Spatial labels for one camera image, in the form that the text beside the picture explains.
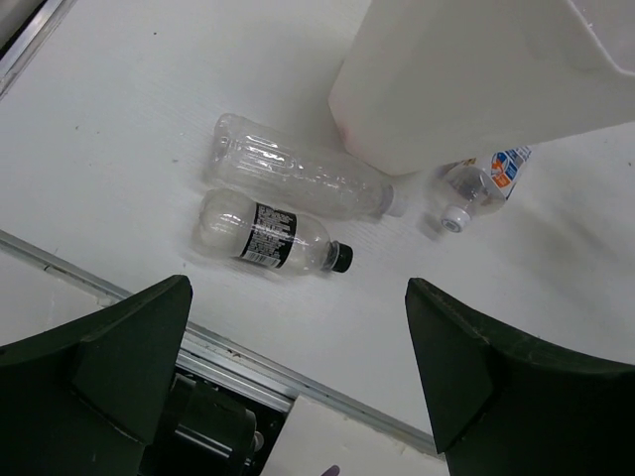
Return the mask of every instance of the empty bottle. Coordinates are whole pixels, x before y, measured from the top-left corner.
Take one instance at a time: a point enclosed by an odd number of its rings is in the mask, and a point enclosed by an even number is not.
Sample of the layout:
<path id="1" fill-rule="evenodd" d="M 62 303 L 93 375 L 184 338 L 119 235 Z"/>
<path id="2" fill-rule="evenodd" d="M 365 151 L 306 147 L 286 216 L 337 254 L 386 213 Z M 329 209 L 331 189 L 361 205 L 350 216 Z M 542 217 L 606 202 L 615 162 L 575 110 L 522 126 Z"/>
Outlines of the empty bottle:
<path id="1" fill-rule="evenodd" d="M 452 167 L 441 186 L 446 204 L 441 217 L 444 228 L 460 233 L 474 216 L 493 213 L 503 206 L 531 154 L 529 147 L 521 147 Z"/>
<path id="2" fill-rule="evenodd" d="M 358 159 L 233 114 L 223 114 L 214 128 L 210 175 L 224 186 L 325 217 L 402 216 L 406 210 L 406 198 Z"/>
<path id="3" fill-rule="evenodd" d="M 237 257 L 295 274 L 344 273 L 352 249 L 331 241 L 314 218 L 258 203 L 227 188 L 211 190 L 200 207 L 197 238 L 214 257 Z"/>

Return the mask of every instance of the black label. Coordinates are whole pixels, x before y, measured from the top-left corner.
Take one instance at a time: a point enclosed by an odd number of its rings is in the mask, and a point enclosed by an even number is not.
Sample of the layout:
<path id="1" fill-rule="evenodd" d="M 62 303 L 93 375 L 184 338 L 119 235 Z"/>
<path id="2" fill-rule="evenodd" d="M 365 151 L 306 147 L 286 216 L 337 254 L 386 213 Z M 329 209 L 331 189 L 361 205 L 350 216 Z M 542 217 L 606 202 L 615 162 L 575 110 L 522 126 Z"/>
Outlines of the black label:
<path id="1" fill-rule="evenodd" d="M 240 258 L 280 268 L 291 253 L 297 225 L 298 218 L 294 213 L 256 203 L 254 224 Z"/>

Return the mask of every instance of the metal strip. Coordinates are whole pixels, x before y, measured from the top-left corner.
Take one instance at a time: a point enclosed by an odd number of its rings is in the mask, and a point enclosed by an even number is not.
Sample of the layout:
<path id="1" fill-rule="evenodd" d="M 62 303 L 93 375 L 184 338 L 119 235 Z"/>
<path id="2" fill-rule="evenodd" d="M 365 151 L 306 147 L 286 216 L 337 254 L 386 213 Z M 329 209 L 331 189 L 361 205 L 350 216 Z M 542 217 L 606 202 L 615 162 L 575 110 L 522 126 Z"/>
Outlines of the metal strip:
<path id="1" fill-rule="evenodd" d="M 2 230 L 0 249 L 48 273 L 55 273 L 74 284 L 110 297 L 113 301 L 132 295 Z M 177 364 L 193 374 L 281 412 L 288 412 L 298 396 L 309 397 L 420 451 L 439 457 L 429 434 L 308 379 L 198 324 L 188 324 Z"/>
<path id="2" fill-rule="evenodd" d="M 74 2 L 75 0 L 48 0 L 0 59 L 0 98 L 7 93 L 45 39 L 58 27 Z"/>

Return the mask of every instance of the white bottle cap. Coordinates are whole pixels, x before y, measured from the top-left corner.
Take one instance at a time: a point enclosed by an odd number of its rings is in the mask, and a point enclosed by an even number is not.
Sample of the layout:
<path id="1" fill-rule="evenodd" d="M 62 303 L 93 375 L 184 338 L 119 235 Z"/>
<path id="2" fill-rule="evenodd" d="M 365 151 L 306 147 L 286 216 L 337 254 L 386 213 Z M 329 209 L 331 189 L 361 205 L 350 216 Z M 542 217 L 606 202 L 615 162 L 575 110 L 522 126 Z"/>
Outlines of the white bottle cap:
<path id="1" fill-rule="evenodd" d="M 452 233 L 463 231 L 471 220 L 472 217 L 469 216 L 469 213 L 456 205 L 448 205 L 444 214 L 441 215 L 441 225 Z"/>
<path id="2" fill-rule="evenodd" d="M 393 185 L 390 186 L 393 190 L 393 199 L 385 213 L 390 216 L 404 216 L 408 209 L 408 195 L 400 193 Z"/>

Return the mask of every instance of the black bottle cap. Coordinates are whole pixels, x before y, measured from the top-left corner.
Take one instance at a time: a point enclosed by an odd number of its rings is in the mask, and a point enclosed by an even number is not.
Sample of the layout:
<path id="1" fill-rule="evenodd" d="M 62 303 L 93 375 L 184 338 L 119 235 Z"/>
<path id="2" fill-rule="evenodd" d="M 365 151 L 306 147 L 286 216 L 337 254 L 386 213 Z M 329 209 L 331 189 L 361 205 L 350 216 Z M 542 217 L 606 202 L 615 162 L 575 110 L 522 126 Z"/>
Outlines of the black bottle cap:
<path id="1" fill-rule="evenodd" d="M 338 251 L 332 270 L 336 273 L 346 273 L 353 262 L 353 249 L 348 245 L 339 243 Z"/>

